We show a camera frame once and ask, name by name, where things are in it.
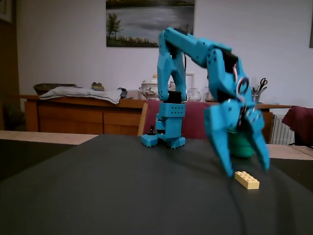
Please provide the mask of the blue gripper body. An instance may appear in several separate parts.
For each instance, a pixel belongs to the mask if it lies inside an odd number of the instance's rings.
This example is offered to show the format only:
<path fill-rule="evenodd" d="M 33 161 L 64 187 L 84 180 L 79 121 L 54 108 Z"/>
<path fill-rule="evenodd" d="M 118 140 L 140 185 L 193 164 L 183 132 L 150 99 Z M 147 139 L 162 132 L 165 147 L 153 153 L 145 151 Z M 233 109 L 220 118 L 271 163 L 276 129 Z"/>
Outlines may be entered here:
<path fill-rule="evenodd" d="M 265 122 L 262 112 L 254 105 L 245 105 L 234 99 L 219 104 L 221 118 L 226 128 L 256 133 L 262 131 Z"/>

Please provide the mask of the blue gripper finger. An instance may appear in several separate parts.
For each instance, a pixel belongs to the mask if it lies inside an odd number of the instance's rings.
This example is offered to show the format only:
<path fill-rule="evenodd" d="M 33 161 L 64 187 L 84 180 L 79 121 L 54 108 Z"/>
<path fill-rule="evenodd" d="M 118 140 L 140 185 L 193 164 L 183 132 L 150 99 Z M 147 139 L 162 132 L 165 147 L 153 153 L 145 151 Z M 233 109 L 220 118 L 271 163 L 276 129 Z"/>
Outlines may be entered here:
<path fill-rule="evenodd" d="M 226 118 L 228 108 L 230 106 L 226 102 L 209 106 L 204 110 L 203 117 L 206 136 L 227 176 L 232 177 L 234 170 L 230 160 L 227 136 L 227 129 L 232 121 Z"/>
<path fill-rule="evenodd" d="M 245 131 L 244 134 L 256 153 L 263 170 L 268 171 L 270 166 L 269 150 L 264 140 L 262 131 Z"/>

